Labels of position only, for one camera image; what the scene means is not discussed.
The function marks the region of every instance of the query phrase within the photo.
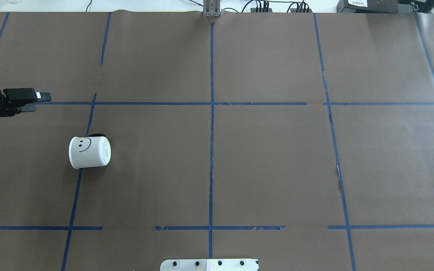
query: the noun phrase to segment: table surface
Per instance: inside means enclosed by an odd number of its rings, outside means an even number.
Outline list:
[[[434,270],[434,15],[0,12],[0,85],[0,270]]]

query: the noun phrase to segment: smiley face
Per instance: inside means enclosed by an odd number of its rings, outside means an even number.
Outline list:
[[[78,143],[79,149],[82,149],[82,151],[79,151],[79,152],[86,151],[87,149],[89,149],[91,144],[92,144],[92,139],[90,139],[89,137],[83,137],[83,139],[80,140]]]

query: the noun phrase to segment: white metal plate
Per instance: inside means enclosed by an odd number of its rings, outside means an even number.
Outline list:
[[[258,259],[164,260],[160,271],[258,271]]]

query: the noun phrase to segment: label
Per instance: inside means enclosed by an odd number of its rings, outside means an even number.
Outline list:
[[[348,4],[367,8],[367,0],[348,0]]]

